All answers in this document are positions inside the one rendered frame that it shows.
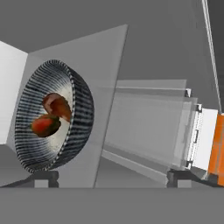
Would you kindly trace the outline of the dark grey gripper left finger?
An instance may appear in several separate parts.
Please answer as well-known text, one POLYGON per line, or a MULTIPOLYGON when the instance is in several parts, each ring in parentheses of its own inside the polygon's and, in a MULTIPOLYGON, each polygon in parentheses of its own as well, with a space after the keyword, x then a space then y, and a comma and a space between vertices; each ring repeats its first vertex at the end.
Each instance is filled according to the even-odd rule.
POLYGON ((57 171, 37 171, 28 178, 9 183, 7 185, 1 185, 1 188, 35 188, 39 181, 43 181, 43 186, 46 186, 46 188, 58 188, 60 186, 58 179, 59 173, 57 171))

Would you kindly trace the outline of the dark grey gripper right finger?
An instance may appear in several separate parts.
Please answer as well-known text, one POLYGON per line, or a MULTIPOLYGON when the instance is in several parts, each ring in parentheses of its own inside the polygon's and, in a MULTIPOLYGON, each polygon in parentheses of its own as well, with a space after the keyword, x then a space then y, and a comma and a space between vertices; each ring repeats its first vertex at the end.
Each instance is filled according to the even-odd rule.
POLYGON ((169 170, 166 177, 168 180, 166 184, 167 187, 177 188, 179 180, 191 180, 205 186, 221 187, 221 185, 218 184, 218 176, 215 174, 206 174, 204 177, 199 178, 191 171, 169 170))

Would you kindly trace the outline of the black white striped bowl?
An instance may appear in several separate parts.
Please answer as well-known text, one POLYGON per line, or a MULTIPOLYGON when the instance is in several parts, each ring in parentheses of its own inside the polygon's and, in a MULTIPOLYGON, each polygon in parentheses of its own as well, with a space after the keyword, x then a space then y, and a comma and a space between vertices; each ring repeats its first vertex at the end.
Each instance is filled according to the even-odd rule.
POLYGON ((15 148, 30 173, 56 169, 75 158, 91 134, 95 105, 88 84, 64 62, 40 65, 20 96, 15 148))

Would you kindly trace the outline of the clear fridge drawer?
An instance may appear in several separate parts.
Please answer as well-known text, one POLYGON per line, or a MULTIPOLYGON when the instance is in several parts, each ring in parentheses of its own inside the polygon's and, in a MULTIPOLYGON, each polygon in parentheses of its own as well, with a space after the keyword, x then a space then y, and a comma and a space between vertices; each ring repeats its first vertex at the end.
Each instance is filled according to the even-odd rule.
POLYGON ((119 80, 102 156, 161 184, 191 169, 198 100, 185 80, 119 80))

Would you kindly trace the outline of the brown chicken drumstick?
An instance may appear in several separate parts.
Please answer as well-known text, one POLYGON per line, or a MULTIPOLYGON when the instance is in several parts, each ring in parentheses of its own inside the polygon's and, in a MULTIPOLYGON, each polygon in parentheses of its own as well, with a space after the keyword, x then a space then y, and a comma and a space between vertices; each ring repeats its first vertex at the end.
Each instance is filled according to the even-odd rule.
POLYGON ((59 116, 70 122, 72 111, 65 97, 57 93, 50 93, 43 98, 42 105, 48 114, 59 116))

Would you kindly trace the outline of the grey glass fridge shelf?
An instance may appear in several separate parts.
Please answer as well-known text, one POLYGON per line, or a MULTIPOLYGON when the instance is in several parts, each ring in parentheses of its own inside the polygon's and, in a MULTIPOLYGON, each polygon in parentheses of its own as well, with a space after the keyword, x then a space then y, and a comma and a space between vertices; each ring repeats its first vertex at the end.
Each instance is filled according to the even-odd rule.
POLYGON ((0 41, 0 187, 32 175, 18 160, 15 120, 27 81, 48 60, 72 68, 87 83, 94 100, 94 124, 85 146, 71 161, 49 171, 59 173, 61 188, 94 186, 127 30, 127 25, 121 25, 31 53, 0 41))

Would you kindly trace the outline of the orange carton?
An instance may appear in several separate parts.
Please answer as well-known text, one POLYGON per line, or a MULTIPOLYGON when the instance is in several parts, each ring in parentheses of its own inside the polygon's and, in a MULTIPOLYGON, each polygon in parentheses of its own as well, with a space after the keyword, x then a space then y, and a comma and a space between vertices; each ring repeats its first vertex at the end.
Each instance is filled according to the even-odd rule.
POLYGON ((224 186, 224 114, 217 115, 208 173, 216 174, 217 184, 224 186))

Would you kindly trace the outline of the white box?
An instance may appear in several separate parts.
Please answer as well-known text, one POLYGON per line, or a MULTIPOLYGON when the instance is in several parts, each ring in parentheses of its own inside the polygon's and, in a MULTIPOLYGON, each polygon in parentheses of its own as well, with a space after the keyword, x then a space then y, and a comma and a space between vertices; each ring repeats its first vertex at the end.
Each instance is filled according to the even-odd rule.
POLYGON ((199 129, 198 147, 195 152, 193 165, 204 171, 207 171, 209 166, 217 115, 218 111, 216 109, 202 109, 202 124, 199 129))

